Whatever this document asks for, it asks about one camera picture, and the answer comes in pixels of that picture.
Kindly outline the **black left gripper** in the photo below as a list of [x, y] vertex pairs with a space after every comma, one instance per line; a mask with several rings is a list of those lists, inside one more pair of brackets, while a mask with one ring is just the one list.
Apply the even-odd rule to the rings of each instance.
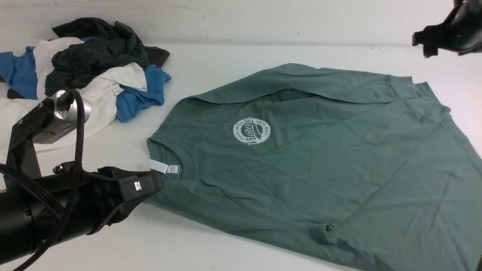
[[143, 201], [163, 189], [154, 171], [126, 171], [107, 166], [82, 172], [64, 228], [73, 171], [32, 179], [7, 165], [1, 193], [1, 263], [38, 252], [74, 238], [99, 232], [124, 221]]

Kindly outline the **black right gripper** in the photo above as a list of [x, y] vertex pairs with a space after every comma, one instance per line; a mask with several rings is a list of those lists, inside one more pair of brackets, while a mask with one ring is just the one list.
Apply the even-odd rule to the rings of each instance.
[[455, 0], [455, 15], [448, 25], [427, 26], [412, 35], [412, 45], [423, 46], [425, 58], [437, 56], [439, 49], [458, 55], [481, 53], [482, 1]]

